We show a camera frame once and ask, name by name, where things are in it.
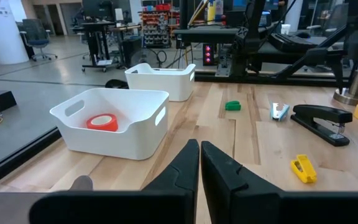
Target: concrete floor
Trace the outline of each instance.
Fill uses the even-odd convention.
[[[193,47],[193,50],[194,63],[197,68],[203,68],[200,47]],[[81,44],[78,36],[54,37],[44,51],[57,54],[58,58],[0,65],[0,90],[12,91],[17,101],[17,106],[2,113],[0,160],[55,127],[53,117],[49,114],[52,107],[82,91],[104,86],[110,79],[125,79],[124,70],[117,70],[114,66],[108,68],[106,73],[98,68],[87,68],[83,73],[81,66],[90,63],[82,59],[82,55],[88,52],[88,46]],[[175,49],[164,51],[167,61],[162,67],[170,65],[176,53]],[[177,63],[173,64],[173,68],[177,68]],[[264,64],[264,70],[283,67],[285,65]]]

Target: red tape roll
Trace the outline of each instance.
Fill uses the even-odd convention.
[[[100,114],[87,120],[86,127],[101,131],[117,131],[117,118],[114,114]]]

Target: storage bin handle hole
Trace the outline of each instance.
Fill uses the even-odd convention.
[[[65,115],[67,117],[79,112],[80,110],[82,110],[85,106],[85,102],[83,100],[80,100],[78,102],[76,102],[75,104],[69,106],[68,108],[65,109]]]
[[[162,118],[165,116],[165,107],[161,109],[161,111],[158,113],[158,115],[155,117],[155,125],[157,126]]]

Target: green object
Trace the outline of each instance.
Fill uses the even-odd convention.
[[[229,101],[224,105],[224,109],[228,111],[239,111],[241,110],[241,105],[237,100]]]

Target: yellow utility knife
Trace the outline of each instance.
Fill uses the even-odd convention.
[[[291,161],[291,168],[303,183],[314,183],[317,181],[317,173],[307,155],[297,155],[297,160]]]

